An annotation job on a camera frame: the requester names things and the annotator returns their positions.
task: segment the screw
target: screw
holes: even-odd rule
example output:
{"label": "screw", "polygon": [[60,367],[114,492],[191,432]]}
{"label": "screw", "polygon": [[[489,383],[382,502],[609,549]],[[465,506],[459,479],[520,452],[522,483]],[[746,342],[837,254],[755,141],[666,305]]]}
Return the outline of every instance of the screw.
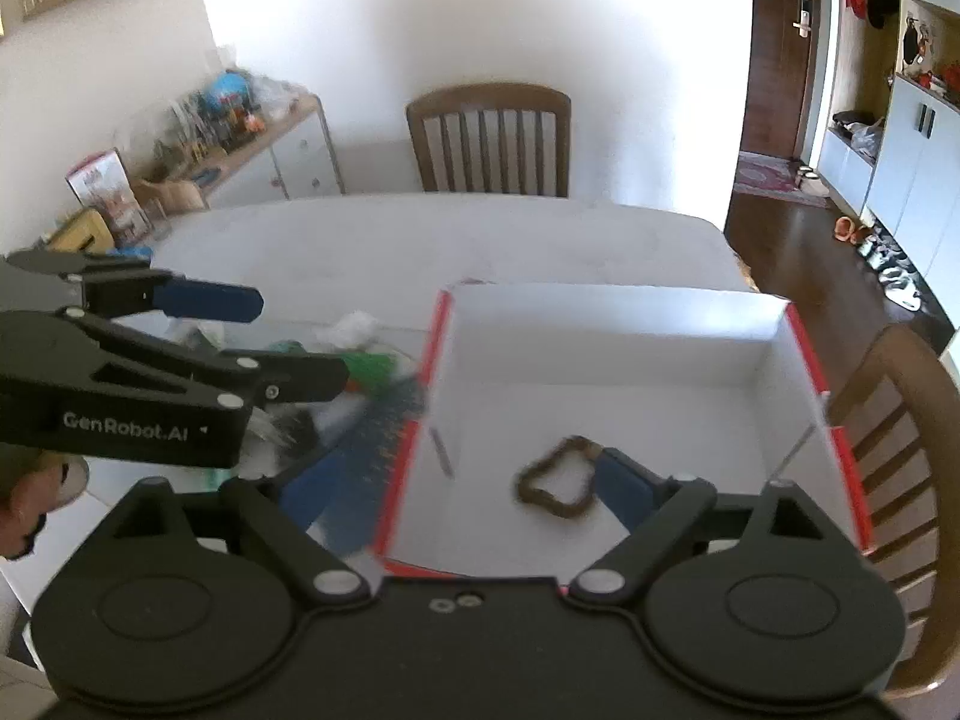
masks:
{"label": "screw", "polygon": [[577,584],[595,595],[608,595],[621,589],[627,580],[609,568],[591,568],[577,577]]}
{"label": "screw", "polygon": [[428,606],[430,611],[435,611],[438,614],[450,614],[457,610],[457,605],[449,598],[434,598]]}
{"label": "screw", "polygon": [[243,408],[243,398],[240,395],[234,395],[232,392],[221,392],[217,396],[217,403],[225,409]]}
{"label": "screw", "polygon": [[325,595],[349,595],[360,589],[362,580],[352,571],[322,571],[313,579],[313,586]]}
{"label": "screw", "polygon": [[462,592],[457,596],[457,605],[463,608],[477,608],[483,605],[483,596],[475,592]]}

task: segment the open cardboard box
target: open cardboard box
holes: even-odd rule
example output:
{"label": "open cardboard box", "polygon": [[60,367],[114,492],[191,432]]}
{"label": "open cardboard box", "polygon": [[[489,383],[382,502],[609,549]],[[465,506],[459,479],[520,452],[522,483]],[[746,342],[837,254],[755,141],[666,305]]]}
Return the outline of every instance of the open cardboard box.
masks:
{"label": "open cardboard box", "polygon": [[[870,539],[846,442],[796,309],[755,293],[462,285],[442,293],[374,550],[398,572],[556,576],[626,536],[598,504],[568,521],[515,499],[515,476],[570,435],[722,493],[801,484],[859,546]],[[578,464],[549,485],[569,498]]]}

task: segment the wooden floor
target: wooden floor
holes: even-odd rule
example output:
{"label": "wooden floor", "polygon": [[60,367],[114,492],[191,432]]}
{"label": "wooden floor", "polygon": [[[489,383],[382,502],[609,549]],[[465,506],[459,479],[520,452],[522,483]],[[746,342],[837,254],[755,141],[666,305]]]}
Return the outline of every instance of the wooden floor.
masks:
{"label": "wooden floor", "polygon": [[833,238],[836,209],[734,194],[726,235],[760,290],[797,304],[833,391],[891,322],[906,322],[939,354],[952,327],[939,307],[911,314],[885,298],[877,276]]}

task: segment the red patterned rug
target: red patterned rug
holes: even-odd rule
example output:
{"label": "red patterned rug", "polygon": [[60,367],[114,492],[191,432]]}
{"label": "red patterned rug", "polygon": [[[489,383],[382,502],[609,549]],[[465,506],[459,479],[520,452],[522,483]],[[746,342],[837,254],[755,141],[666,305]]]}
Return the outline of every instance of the red patterned rug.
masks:
{"label": "red patterned rug", "polygon": [[741,151],[736,163],[733,191],[798,202],[817,208],[832,206],[828,197],[805,194],[796,186],[796,163]]}

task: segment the table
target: table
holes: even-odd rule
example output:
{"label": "table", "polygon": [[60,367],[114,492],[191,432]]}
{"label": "table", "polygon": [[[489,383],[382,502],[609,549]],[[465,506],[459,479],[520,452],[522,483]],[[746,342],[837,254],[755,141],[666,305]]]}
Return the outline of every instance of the table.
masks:
{"label": "table", "polygon": [[[323,197],[189,215],[155,245],[154,264],[258,288],[266,306],[244,331],[252,337],[281,321],[295,337],[359,309],[414,353],[437,293],[469,278],[748,289],[723,234],[700,218],[477,194]],[[130,324],[162,335],[168,319],[144,314]],[[88,492],[51,514],[30,557],[0,562],[28,611],[137,479],[167,475],[183,493],[213,484],[203,471],[171,466],[94,460],[91,472]]]}

